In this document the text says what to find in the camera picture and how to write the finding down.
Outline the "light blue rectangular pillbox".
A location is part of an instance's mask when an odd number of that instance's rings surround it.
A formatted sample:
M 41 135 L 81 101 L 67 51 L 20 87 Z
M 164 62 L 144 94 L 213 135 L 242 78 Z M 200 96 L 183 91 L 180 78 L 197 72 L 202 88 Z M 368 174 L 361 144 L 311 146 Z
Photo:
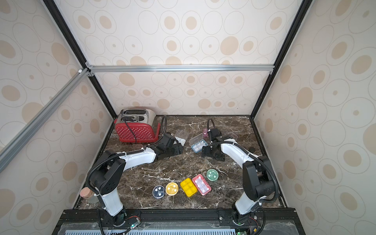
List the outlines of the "light blue rectangular pillbox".
M 189 140 L 189 143 L 190 143 L 191 149 L 195 153 L 201 152 L 202 148 L 208 145 L 207 142 L 204 140 L 204 135 L 202 133 L 191 138 Z

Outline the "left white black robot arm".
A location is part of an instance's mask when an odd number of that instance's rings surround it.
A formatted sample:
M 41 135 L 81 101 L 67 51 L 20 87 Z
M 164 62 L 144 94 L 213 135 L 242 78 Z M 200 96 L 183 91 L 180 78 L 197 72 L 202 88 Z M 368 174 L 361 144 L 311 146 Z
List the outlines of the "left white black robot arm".
M 111 217 L 125 214 L 117 190 L 125 170 L 183 153 L 182 144 L 166 132 L 166 116 L 162 117 L 162 124 L 164 133 L 156 143 L 131 152 L 105 151 L 88 171 L 85 185 L 99 197 L 102 208 Z

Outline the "yellow round pillbox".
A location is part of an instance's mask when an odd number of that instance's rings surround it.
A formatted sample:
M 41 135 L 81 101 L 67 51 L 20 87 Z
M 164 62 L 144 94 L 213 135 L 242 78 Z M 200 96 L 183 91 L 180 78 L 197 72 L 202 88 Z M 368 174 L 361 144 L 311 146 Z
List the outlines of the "yellow round pillbox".
M 175 182 L 170 182 L 165 187 L 166 194 L 169 196 L 176 195 L 178 193 L 178 190 L 179 190 L 178 184 Z

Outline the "red rectangular pillbox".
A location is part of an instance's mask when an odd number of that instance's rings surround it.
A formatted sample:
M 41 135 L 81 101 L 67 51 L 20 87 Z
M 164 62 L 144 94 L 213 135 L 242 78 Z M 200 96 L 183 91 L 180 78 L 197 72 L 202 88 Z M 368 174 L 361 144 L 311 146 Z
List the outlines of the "red rectangular pillbox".
M 207 195 L 212 190 L 211 186 L 201 174 L 193 177 L 192 181 L 202 196 Z

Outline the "dark blue round pillbox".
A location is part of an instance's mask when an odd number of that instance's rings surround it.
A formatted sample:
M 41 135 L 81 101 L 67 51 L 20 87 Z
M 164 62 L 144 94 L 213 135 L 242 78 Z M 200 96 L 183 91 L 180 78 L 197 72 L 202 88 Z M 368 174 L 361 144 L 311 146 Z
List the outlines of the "dark blue round pillbox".
M 164 195 L 165 195 L 165 188 L 161 185 L 155 186 L 153 191 L 152 191 L 152 195 L 156 199 L 163 198 Z

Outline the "yellow lidded rectangular pillbox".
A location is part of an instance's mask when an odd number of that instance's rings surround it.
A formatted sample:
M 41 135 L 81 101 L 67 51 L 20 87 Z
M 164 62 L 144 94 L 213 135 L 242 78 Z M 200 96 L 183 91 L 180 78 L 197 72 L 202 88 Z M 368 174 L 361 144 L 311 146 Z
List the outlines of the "yellow lidded rectangular pillbox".
M 180 186 L 187 197 L 192 197 L 193 195 L 197 193 L 197 187 L 195 186 L 191 178 L 187 178 L 183 180 L 180 183 Z

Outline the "green round pillbox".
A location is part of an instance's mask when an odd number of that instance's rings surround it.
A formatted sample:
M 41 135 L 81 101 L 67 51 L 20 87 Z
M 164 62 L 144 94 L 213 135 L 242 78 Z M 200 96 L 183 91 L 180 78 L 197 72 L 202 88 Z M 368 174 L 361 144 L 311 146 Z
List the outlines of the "green round pillbox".
M 207 176 L 209 181 L 214 182 L 214 181 L 218 180 L 219 174 L 215 169 L 209 169 L 206 173 L 206 176 Z

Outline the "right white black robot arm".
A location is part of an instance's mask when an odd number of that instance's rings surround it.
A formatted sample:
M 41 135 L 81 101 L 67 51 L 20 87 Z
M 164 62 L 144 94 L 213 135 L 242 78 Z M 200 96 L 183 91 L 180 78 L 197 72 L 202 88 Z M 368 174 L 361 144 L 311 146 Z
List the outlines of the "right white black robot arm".
M 263 204 L 272 204 L 279 198 L 279 184 L 270 160 L 249 152 L 229 135 L 223 135 L 213 120 L 207 121 L 209 143 L 203 147 L 201 156 L 224 161 L 231 157 L 242 169 L 243 194 L 234 203 L 232 217 L 236 224 L 243 224 L 247 217 L 261 209 Z

